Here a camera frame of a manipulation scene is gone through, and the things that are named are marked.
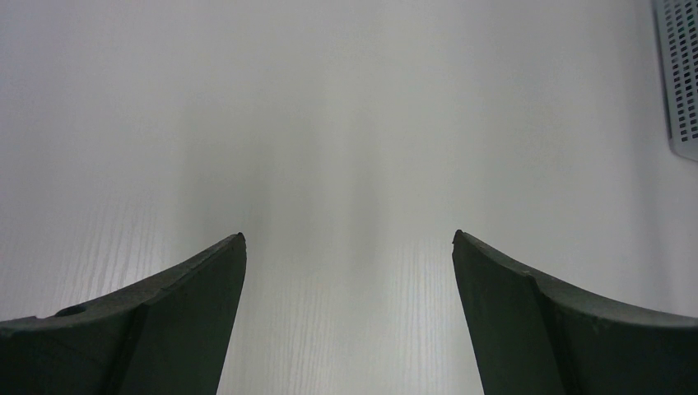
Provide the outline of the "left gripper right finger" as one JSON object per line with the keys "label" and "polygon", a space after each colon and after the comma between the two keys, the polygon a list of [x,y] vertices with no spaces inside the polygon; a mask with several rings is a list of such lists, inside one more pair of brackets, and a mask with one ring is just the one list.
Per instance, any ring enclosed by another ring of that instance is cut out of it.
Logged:
{"label": "left gripper right finger", "polygon": [[594,294],[462,231],[453,245],[484,393],[696,393],[695,318]]}

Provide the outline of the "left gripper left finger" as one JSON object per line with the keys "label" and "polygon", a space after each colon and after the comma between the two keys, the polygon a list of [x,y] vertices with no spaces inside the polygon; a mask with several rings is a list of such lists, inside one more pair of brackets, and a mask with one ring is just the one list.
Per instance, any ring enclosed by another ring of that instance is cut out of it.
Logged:
{"label": "left gripper left finger", "polygon": [[52,316],[2,322],[2,393],[216,393],[246,261],[238,233]]}

